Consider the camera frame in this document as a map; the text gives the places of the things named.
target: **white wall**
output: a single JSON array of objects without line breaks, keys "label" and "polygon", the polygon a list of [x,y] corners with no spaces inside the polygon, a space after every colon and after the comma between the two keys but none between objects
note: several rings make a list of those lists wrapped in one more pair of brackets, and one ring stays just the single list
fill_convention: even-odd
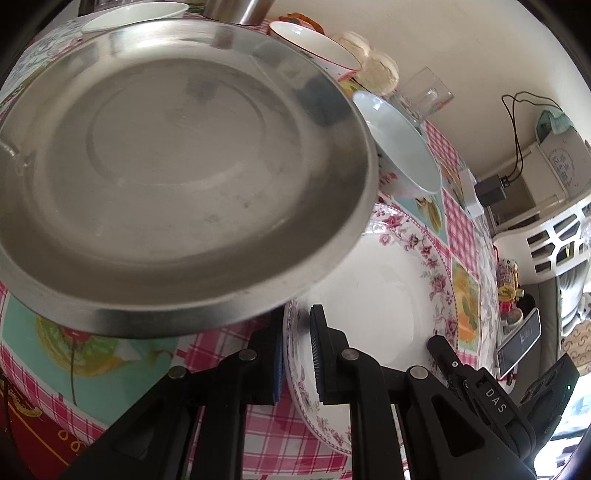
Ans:
[{"label": "white wall", "polygon": [[[501,95],[554,98],[591,140],[591,92],[567,53],[517,0],[276,0],[272,14],[300,12],[328,34],[353,30],[388,53],[401,81],[430,67],[455,99],[431,120],[476,175],[514,153]],[[522,146],[538,109],[516,107]]]}]

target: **ceramic bowl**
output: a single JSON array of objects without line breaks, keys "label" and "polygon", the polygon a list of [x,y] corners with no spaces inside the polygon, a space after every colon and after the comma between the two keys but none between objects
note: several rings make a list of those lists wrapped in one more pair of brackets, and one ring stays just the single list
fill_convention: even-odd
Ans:
[{"label": "ceramic bowl", "polygon": [[398,198],[423,198],[439,192],[439,166],[404,115],[369,92],[355,92],[353,102],[376,143],[380,192]]},{"label": "ceramic bowl", "polygon": [[361,64],[346,48],[322,33],[289,22],[271,22],[270,35],[296,48],[337,81],[361,71]]},{"label": "ceramic bowl", "polygon": [[182,17],[188,9],[187,4],[178,2],[150,2],[127,5],[90,20],[82,27],[82,38],[89,40],[114,28],[148,20]]}]

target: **green cloth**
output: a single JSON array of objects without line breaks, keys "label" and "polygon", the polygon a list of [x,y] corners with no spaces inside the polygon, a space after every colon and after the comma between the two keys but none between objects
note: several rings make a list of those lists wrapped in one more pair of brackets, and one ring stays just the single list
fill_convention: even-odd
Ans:
[{"label": "green cloth", "polygon": [[574,128],[569,116],[562,110],[551,106],[543,110],[538,117],[535,126],[535,139],[541,144],[550,132],[560,135],[569,128]]}]

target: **clear drinking glass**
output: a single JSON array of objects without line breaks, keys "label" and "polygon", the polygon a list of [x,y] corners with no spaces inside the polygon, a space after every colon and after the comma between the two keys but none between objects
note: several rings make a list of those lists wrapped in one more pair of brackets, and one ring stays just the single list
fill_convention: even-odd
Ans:
[{"label": "clear drinking glass", "polygon": [[427,67],[396,89],[394,98],[417,122],[435,113],[452,99],[452,92]]}]

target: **tablecloth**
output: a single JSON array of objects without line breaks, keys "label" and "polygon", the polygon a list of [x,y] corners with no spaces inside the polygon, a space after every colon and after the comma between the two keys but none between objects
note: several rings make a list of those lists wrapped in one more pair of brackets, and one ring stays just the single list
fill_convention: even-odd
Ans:
[{"label": "tablecloth", "polygon": [[85,444],[51,421],[38,407],[31,405],[14,385],[7,385],[8,399],[5,402],[4,382],[7,380],[3,380],[1,374],[0,369],[0,429],[7,432],[8,416],[18,454],[31,473],[38,480],[57,479],[84,453]]},{"label": "tablecloth", "polygon": [[[264,33],[267,22],[249,28]],[[80,25],[73,20],[31,45],[0,90],[0,119],[15,96],[49,62],[79,42]],[[459,325],[459,336],[463,335],[464,340],[459,343],[458,355],[466,364],[493,370],[499,320],[491,236],[484,217],[471,220],[462,208],[457,174],[465,164],[457,151],[432,123],[425,121],[423,128],[440,164],[444,189],[428,199],[383,196],[382,201],[403,208],[427,227],[454,282],[456,298],[458,294],[467,298],[458,312],[462,319],[467,319]],[[222,358],[246,346],[250,334],[262,321],[249,320],[166,341],[103,339],[65,331],[37,317],[11,297],[2,284],[0,310],[3,370],[34,405],[86,443],[96,440],[116,419],[109,415],[125,411],[169,366],[185,365],[192,371],[214,367]],[[80,361],[69,372],[65,356],[74,338],[79,341],[78,346],[85,346],[86,357],[80,353]],[[127,386],[131,375],[137,380],[133,388]],[[124,388],[132,391],[119,395]],[[105,392],[111,396],[110,410],[105,407]],[[248,478],[351,475],[350,460],[320,443],[306,428],[286,385],[276,406],[249,408],[244,450],[243,469]]]}]

